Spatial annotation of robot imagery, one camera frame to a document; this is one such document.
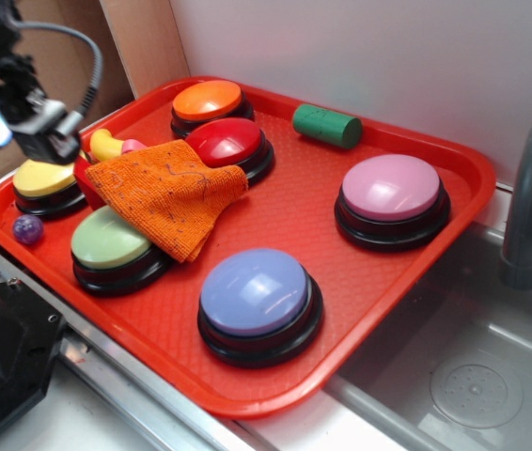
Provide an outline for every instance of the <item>metal sink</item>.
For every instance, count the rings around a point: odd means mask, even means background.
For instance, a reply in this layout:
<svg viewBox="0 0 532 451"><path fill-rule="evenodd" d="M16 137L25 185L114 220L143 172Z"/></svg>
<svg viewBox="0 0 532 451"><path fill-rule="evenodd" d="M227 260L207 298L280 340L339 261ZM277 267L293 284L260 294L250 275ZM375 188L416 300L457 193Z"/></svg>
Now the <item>metal sink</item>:
<svg viewBox="0 0 532 451"><path fill-rule="evenodd" d="M326 390L408 449L532 450L532 290L472 225Z"/></svg>

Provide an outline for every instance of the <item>red tray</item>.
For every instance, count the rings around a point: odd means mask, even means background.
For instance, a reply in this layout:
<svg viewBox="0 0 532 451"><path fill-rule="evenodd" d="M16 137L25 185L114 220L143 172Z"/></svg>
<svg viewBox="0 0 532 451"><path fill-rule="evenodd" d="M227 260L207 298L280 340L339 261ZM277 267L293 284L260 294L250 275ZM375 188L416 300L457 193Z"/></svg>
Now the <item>red tray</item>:
<svg viewBox="0 0 532 451"><path fill-rule="evenodd" d="M162 86L94 125L116 138L151 146L172 140L174 97L211 77ZM70 236L90 212L46 221L45 236L20 245L11 225L20 215L12 182L0 186L0 245L121 346L207 411L255 418L290 407L321 388L406 291L472 222L493 194L495 175L476 151L423 134L362 119L359 146L343 150L296 133L291 118L300 101L241 85L256 122L274 146L276 164L218 218L199 258L132 295L95 298L77 285ZM89 135L83 136L87 149ZM333 206L345 173L373 155L403 153L431 163L452 201L447 227L421 249L396 254L360 249L336 230ZM203 280L224 258L271 247L295 258L322 290L325 319L315 342L300 356L266 369L221 363L196 328Z"/></svg>

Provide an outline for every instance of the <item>microfiber cloth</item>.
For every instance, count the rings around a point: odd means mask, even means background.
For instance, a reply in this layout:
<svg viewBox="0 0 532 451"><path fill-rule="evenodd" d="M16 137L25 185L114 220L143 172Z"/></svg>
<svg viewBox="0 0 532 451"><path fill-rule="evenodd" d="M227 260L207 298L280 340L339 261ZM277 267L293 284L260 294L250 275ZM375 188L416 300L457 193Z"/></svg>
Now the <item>microfiber cloth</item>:
<svg viewBox="0 0 532 451"><path fill-rule="evenodd" d="M196 259L220 213L248 188L239 166L209 168L182 140L97 163L86 175L107 205L180 263Z"/></svg>

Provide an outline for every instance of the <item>lavender button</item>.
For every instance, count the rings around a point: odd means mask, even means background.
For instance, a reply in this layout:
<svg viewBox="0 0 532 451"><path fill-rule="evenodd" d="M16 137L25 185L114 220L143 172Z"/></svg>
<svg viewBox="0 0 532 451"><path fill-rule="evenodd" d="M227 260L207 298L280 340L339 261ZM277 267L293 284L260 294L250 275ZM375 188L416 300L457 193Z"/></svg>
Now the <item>lavender button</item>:
<svg viewBox="0 0 532 451"><path fill-rule="evenodd" d="M258 336L290 323L306 302L304 268L274 249L252 249L216 266L201 290L201 307L219 331Z"/></svg>

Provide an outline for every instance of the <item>black machine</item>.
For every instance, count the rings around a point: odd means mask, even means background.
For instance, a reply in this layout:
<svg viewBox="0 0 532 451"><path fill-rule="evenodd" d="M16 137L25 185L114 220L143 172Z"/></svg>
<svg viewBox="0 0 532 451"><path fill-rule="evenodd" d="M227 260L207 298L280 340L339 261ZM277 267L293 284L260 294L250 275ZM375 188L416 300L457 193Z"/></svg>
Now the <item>black machine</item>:
<svg viewBox="0 0 532 451"><path fill-rule="evenodd" d="M25 29L66 33L92 49L95 68L82 102L71 112L48 99L32 58L13 52ZM31 160L72 163L80 151L77 126L101 74L101 52L88 37L57 24L23 22L13 0L0 0L0 148L14 139ZM26 285L0 283L0 431L44 398L64 327L59 312Z"/></svg>
<svg viewBox="0 0 532 451"><path fill-rule="evenodd" d="M67 112L61 101L47 98L28 55L13 53L22 30L66 33L84 41L93 51L95 67L80 105ZM76 130L84 119L102 76L102 54L82 33L54 23L22 22L13 0L0 0L0 147L15 139L32 160L72 163L80 150Z"/></svg>

